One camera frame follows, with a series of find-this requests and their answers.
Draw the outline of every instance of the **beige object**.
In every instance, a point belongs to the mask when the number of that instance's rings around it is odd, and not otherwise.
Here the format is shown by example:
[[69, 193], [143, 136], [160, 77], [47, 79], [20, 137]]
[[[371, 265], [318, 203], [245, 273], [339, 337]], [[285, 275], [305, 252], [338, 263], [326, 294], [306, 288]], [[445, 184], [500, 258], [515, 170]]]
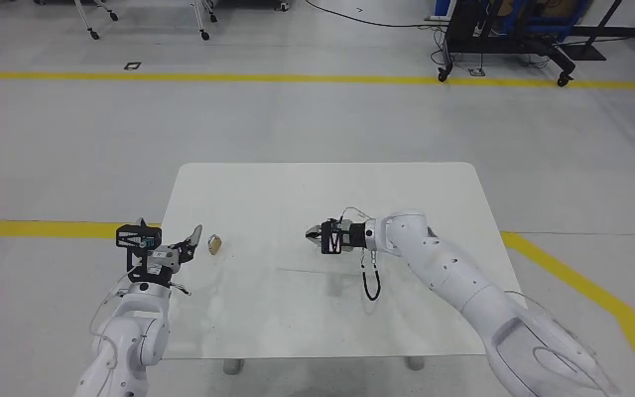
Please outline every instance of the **beige object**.
[[220, 237], [215, 234], [209, 236], [209, 239], [207, 240], [207, 249], [209, 249], [209, 253], [215, 255], [216, 252], [218, 252], [218, 249], [220, 249], [220, 244], [222, 244]]

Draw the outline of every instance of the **white cable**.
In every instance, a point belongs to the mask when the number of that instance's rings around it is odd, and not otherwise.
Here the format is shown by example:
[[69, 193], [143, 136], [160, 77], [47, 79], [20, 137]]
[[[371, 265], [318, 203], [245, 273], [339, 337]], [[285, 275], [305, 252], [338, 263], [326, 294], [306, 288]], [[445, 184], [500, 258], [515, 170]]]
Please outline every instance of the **white cable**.
[[119, 280], [117, 280], [117, 282], [115, 283], [114, 287], [110, 289], [110, 291], [108, 291], [108, 294], [106, 295], [106, 298], [104, 298], [103, 302], [99, 305], [99, 307], [97, 308], [97, 310], [95, 311], [95, 314], [92, 316], [92, 319], [90, 320], [90, 324], [88, 324], [88, 332], [90, 332], [91, 335], [93, 336], [97, 336], [100, 337], [102, 340], [106, 340], [108, 341], [108, 343], [110, 343], [110, 345], [112, 346], [112, 350], [114, 352], [114, 358], [115, 358], [115, 362], [108, 362], [107, 366], [110, 369], [110, 371], [112, 371], [118, 363], [118, 356], [117, 356], [117, 345], [115, 344], [115, 342], [108, 336], [104, 335], [103, 332], [102, 333], [97, 333], [96, 331], [94, 331], [92, 329], [92, 325], [95, 322], [95, 319], [97, 318], [97, 315], [99, 314], [99, 312], [101, 311], [101, 308], [103, 308], [104, 305], [106, 305], [108, 303], [108, 301], [110, 300], [110, 298], [112, 298], [112, 291], [117, 289], [117, 286], [119, 285], [119, 283], [121, 282], [121, 280], [123, 280], [126, 276], [128, 276], [130, 273], [132, 273], [138, 266], [138, 263], [136, 263], [135, 265], [132, 266], [132, 269], [130, 269], [129, 271], [126, 272], [126, 274], [124, 274], [123, 276], [121, 276], [119, 278]]
[[550, 372], [552, 372], [552, 373], [556, 373], [556, 374], [558, 374], [558, 373], [557, 373], [557, 372], [555, 372], [553, 369], [551, 369], [551, 368], [547, 367], [545, 364], [543, 364], [543, 363], [541, 362], [541, 360], [540, 360], [540, 359], [538, 359], [538, 357], [536, 356], [536, 351], [538, 351], [538, 350], [548, 351], [549, 353], [551, 353], [551, 354], [555, 355], [556, 357], [559, 357], [560, 359], [565, 359], [566, 361], [570, 362], [570, 363], [571, 363], [571, 364], [573, 364], [575, 367], [577, 367], [577, 369], [579, 369], [579, 370], [580, 370], [580, 372], [582, 372], [584, 375], [586, 375], [586, 377], [587, 377], [587, 378], [589, 378], [589, 379], [591, 380], [591, 382], [593, 382], [593, 383], [595, 384], [595, 387], [597, 387], [597, 389], [598, 389], [599, 391], [601, 391], [601, 392], [602, 392], [602, 394], [604, 394], [604, 396], [605, 396], [605, 397], [610, 397], [610, 396], [608, 395], [608, 393], [606, 392], [606, 390], [604, 390], [604, 388], [603, 388], [602, 386], [600, 386], [600, 385], [599, 385], [599, 383], [597, 383], [597, 381], [595, 381], [595, 379], [593, 379], [593, 378], [592, 378], [592, 377], [588, 374], [588, 372], [586, 372], [584, 369], [582, 369], [582, 367], [580, 367], [579, 365], [577, 365], [577, 364], [575, 363], [575, 361], [573, 361], [572, 359], [570, 359], [570, 358], [569, 358], [569, 357], [567, 357], [566, 355], [564, 355], [564, 354], [560, 353], [559, 351], [557, 351], [557, 350], [553, 350], [553, 349], [552, 349], [552, 348], [550, 348], [550, 347], [546, 347], [546, 346], [536, 346], [536, 347], [534, 347], [534, 349], [532, 350], [532, 355], [534, 355], [534, 359], [535, 359], [535, 360], [536, 360], [536, 361], [540, 364], [540, 366], [542, 366], [543, 368], [547, 369], [548, 371], [550, 371]]
[[354, 209], [357, 211], [357, 213], [359, 213], [360, 215], [362, 215], [362, 217], [365, 217], [366, 219], [372, 219], [372, 217], [368, 216], [364, 211], [362, 211], [361, 209], [355, 207], [355, 206], [348, 206], [344, 209], [344, 211], [341, 213], [341, 217], [340, 219], [344, 219], [344, 214], [349, 210], [349, 209]]

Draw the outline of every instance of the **table leg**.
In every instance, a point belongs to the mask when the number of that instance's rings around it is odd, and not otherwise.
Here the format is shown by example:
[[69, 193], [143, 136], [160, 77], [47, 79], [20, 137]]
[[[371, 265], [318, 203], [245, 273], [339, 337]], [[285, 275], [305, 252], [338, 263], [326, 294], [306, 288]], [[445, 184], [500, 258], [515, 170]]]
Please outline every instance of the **table leg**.
[[424, 358], [423, 357], [405, 357], [406, 358], [406, 366], [413, 371], [420, 371], [424, 369]]
[[244, 359], [239, 358], [225, 358], [222, 363], [222, 371], [226, 375], [238, 375], [245, 365]]

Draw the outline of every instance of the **small object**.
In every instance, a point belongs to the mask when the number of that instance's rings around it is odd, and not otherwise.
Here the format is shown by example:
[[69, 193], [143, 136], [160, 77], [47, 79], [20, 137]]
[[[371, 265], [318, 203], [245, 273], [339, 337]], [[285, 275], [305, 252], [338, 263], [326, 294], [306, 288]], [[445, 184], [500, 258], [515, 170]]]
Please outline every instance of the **small object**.
[[140, 62], [133, 62], [133, 63], [126, 64], [126, 66], [124, 66], [123, 69], [124, 70], [136, 70], [139, 67], [141, 67], [141, 63]]
[[472, 77], [485, 77], [485, 70], [482, 67], [468, 67], [467, 71]]
[[209, 236], [209, 239], [207, 240], [207, 249], [209, 249], [209, 253], [216, 255], [216, 252], [220, 249], [220, 244], [222, 244], [222, 240], [216, 234]]

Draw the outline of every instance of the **robot arm segment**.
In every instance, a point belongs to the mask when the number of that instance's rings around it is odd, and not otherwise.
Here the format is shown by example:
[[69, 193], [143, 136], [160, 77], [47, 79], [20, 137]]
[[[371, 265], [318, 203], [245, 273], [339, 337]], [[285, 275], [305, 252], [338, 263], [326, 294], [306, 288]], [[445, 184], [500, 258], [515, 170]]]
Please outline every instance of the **robot arm segment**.
[[[307, 238], [322, 253], [339, 253], [337, 244], [402, 257], [415, 276], [457, 309], [480, 336], [492, 371], [514, 397], [618, 395], [617, 388], [572, 333], [556, 321], [518, 305], [455, 247], [439, 239], [418, 211], [369, 219], [363, 231], [352, 223], [328, 221]], [[334, 237], [341, 234], [339, 240]]]

